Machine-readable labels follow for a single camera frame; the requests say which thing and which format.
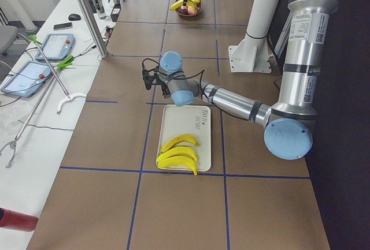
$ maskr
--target white table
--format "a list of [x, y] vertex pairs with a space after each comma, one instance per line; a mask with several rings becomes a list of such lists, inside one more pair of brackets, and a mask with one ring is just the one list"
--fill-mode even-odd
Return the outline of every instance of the white table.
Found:
[[[107, 17], [100, 20], [94, 14], [99, 30], [104, 34], [105, 27], [115, 25], [110, 19], [113, 1], [103, 0]], [[73, 33], [75, 45], [71, 54], [77, 56], [94, 41], [82, 16], [80, 21], [73, 21], [73, 28], [53, 31], [53, 25], [68, 22], [68, 16], [82, 12], [77, 0], [61, 0], [42, 28], [37, 33], [38, 41], [43, 41], [48, 33]], [[30, 52], [34, 57], [37, 51]], [[18, 71], [30, 57], [25, 53], [15, 64], [13, 71]], [[98, 49], [95, 48], [86, 55], [76, 58], [73, 65], [60, 73], [60, 79], [70, 94], [87, 94], [100, 64]], [[21, 98], [18, 101], [0, 107], [0, 148], [14, 140], [22, 123], [29, 115], [39, 99], [42, 89], [33, 97]], [[45, 95], [29, 124], [37, 126], [50, 126], [53, 128], [69, 129], [54, 130], [27, 126], [22, 137], [17, 142], [16, 156], [13, 166], [5, 168], [13, 155], [13, 150], [7, 147], [0, 157], [0, 207], [23, 212], [25, 214], [40, 216], [47, 195], [53, 184], [73, 129], [77, 123], [85, 98], [76, 98], [62, 107], [61, 114], [57, 114], [57, 105], [65, 97], [61, 87], [54, 82]], [[16, 96], [0, 95], [3, 105], [17, 99]], [[0, 249], [24, 250], [26, 249], [33, 232], [20, 232], [0, 228]]]

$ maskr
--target red can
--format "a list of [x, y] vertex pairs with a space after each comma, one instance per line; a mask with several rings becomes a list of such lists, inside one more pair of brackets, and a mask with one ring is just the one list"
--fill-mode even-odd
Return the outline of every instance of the red can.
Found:
[[22, 214], [0, 208], [0, 227], [24, 232], [35, 230], [39, 219], [33, 215]]

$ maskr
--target black mouse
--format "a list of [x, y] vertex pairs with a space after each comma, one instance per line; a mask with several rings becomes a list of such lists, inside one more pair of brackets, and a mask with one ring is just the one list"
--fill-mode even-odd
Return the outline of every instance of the black mouse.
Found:
[[78, 20], [81, 20], [81, 16], [79, 16], [78, 14], [76, 13], [72, 13], [68, 16], [68, 20], [69, 21], [78, 21]]

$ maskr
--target black phone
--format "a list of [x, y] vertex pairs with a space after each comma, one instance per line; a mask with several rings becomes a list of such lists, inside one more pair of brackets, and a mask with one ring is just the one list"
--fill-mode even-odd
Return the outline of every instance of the black phone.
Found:
[[70, 29], [71, 27], [72, 27], [72, 22], [56, 24], [54, 25], [54, 30], [57, 31], [59, 29]]

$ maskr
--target gray chair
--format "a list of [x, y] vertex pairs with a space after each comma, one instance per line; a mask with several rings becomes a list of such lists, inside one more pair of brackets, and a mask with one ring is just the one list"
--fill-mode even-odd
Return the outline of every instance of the gray chair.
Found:
[[26, 42], [30, 43], [29, 39], [18, 33], [18, 28], [14, 26], [0, 26], [0, 53], [7, 55], [6, 50], [14, 43], [18, 38], [23, 38]]

